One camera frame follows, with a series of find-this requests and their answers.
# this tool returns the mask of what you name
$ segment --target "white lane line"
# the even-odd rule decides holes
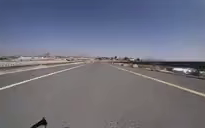
[[[37,79],[48,77],[48,76],[51,76],[51,75],[54,75],[54,74],[58,74],[58,73],[61,73],[61,72],[65,72],[65,71],[69,71],[69,70],[72,70],[72,69],[75,69],[75,68],[79,68],[79,67],[82,67],[82,66],[84,66],[84,65],[75,66],[75,67],[60,70],[60,71],[57,71],[57,72],[52,72],[52,73],[49,73],[49,74],[46,74],[46,75],[43,75],[43,76],[35,77],[35,78],[29,79],[29,80],[24,80],[24,81],[15,83],[15,84],[7,85],[7,86],[4,86],[4,87],[1,87],[0,91],[5,90],[5,89],[9,89],[9,88],[12,88],[12,87],[15,87],[15,86],[18,86],[18,85],[21,85],[21,84],[24,84],[24,83],[27,83],[27,82],[30,82],[30,81],[34,81],[34,80],[37,80]]]
[[[44,69],[44,68],[60,67],[60,66],[66,66],[66,65],[82,64],[82,63],[83,62],[68,63],[68,64],[57,64],[57,65],[51,65],[51,66],[43,65],[44,67],[36,66],[36,67],[28,68],[28,69],[16,69],[15,71],[9,71],[9,70],[8,71],[0,71],[0,75],[12,74],[12,73],[17,73],[17,72],[25,72],[25,71],[33,71],[33,70]]]
[[[114,68],[117,68],[119,70],[126,71],[126,72],[129,72],[129,73],[132,73],[134,75],[141,76],[141,77],[144,77],[144,78],[147,78],[147,79],[150,79],[150,80],[154,80],[156,82],[160,82],[160,83],[163,83],[165,85],[175,87],[177,89],[180,89],[180,90],[183,90],[183,91],[186,91],[186,92],[189,92],[189,93],[193,93],[195,95],[198,95],[198,96],[201,96],[201,97],[205,98],[205,93],[198,92],[198,91],[195,91],[195,90],[192,90],[192,89],[189,89],[189,88],[185,88],[185,87],[182,87],[182,86],[179,86],[179,85],[176,85],[176,84],[172,84],[172,83],[169,83],[169,82],[166,82],[166,81],[163,81],[163,80],[159,80],[157,78],[153,78],[153,77],[150,77],[150,76],[146,76],[146,75],[143,75],[143,74],[140,74],[140,73],[136,73],[136,72],[133,72],[133,71],[130,71],[130,70],[119,68],[119,67],[116,67],[116,66],[113,66],[113,65],[110,65],[110,66],[112,66]]]

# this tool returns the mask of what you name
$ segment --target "guardrail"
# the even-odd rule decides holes
[[[147,69],[150,71],[157,71],[157,72],[163,72],[163,73],[168,73],[168,74],[175,74],[175,75],[183,75],[183,76],[187,76],[187,77],[193,77],[193,78],[198,78],[198,79],[205,79],[205,72],[196,72],[193,74],[185,74],[184,72],[176,72],[173,71],[173,67],[171,67],[170,65],[155,65],[153,64],[145,64],[145,63],[114,63],[114,64],[118,64],[120,66],[128,66],[128,67],[133,67],[133,68],[143,68],[143,69]]]
[[[205,61],[117,61],[114,63],[128,63],[128,64],[140,64],[140,65],[153,65],[153,66],[165,66],[165,67],[181,67],[181,68],[195,68],[199,70],[205,69]]]
[[[15,67],[25,67],[25,66],[36,66],[36,65],[63,64],[63,63],[72,63],[72,62],[73,61],[66,61],[66,60],[0,62],[0,69],[13,68],[13,67],[15,68]]]

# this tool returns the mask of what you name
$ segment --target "asphalt road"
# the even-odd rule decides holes
[[[75,66],[2,75],[0,88]],[[205,93],[203,80],[128,70]],[[42,117],[48,128],[205,128],[205,97],[108,64],[87,64],[0,91],[1,128],[29,128]]]

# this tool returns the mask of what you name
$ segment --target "sky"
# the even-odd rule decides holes
[[[205,60],[205,0],[0,0],[0,55]]]

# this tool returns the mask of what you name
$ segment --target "road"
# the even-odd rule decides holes
[[[205,94],[204,80],[118,68]],[[0,127],[29,128],[42,117],[48,128],[205,128],[205,96],[109,64],[1,75]]]

